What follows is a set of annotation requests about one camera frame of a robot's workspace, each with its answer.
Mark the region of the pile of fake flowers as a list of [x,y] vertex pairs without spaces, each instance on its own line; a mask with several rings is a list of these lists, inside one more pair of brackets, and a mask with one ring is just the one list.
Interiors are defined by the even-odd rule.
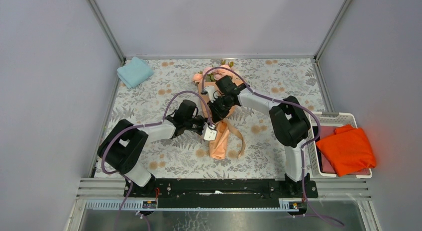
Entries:
[[233,69],[234,61],[221,60],[220,65],[218,65],[218,67],[223,67],[223,69],[205,67],[202,71],[199,71],[192,76],[192,82],[194,82],[195,84],[199,84],[203,80],[205,82],[216,82],[224,76],[230,76],[233,78],[234,74],[228,69]]

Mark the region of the beige ribbon pile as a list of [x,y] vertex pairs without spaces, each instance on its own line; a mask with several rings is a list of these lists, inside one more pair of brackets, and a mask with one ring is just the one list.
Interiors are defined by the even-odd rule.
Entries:
[[219,159],[225,158],[223,151],[226,152],[227,150],[228,140],[231,134],[241,142],[239,151],[235,157],[240,158],[244,155],[246,149],[244,137],[241,132],[229,122],[228,119],[224,119],[223,121],[217,123],[217,131],[217,143],[214,154],[216,154]]

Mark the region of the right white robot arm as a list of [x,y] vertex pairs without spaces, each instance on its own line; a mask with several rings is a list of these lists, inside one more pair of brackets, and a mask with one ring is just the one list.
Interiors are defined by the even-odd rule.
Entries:
[[225,119],[235,107],[246,107],[267,115],[276,139],[285,147],[285,172],[288,195],[298,197],[307,182],[303,147],[308,139],[311,123],[298,100],[289,96],[283,100],[262,95],[247,84],[235,84],[230,76],[219,79],[215,85],[202,85],[201,94],[209,98],[207,106],[213,122]]

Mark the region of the peach wrapping paper sheet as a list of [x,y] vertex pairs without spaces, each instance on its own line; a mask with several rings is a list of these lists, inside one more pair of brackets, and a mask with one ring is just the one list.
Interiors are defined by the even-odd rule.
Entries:
[[[202,84],[205,84],[204,87],[214,87],[215,91],[219,91],[216,86],[216,82],[197,82],[198,92],[202,92]],[[200,95],[206,102],[210,101],[209,95]],[[201,103],[201,107],[203,109],[203,115],[208,117],[206,107],[204,104]],[[228,142],[229,142],[229,135],[234,135],[240,140],[240,147],[239,151],[234,152],[235,158],[240,158],[245,153],[246,143],[244,140],[243,135],[241,132],[233,126],[233,124],[229,121],[229,119],[224,118],[222,121],[215,122],[216,129],[217,129],[217,136],[216,139],[209,142],[209,156],[210,158],[223,160],[226,158],[226,154],[228,151]]]

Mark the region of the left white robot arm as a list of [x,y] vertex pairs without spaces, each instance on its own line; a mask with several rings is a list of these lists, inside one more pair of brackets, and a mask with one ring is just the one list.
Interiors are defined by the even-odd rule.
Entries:
[[101,143],[97,155],[117,173],[133,182],[141,196],[150,196],[154,192],[151,181],[154,176],[139,160],[144,146],[156,141],[171,140],[185,131],[202,135],[208,121],[196,114],[197,110],[194,102],[183,100],[179,108],[162,122],[139,126],[122,119]]

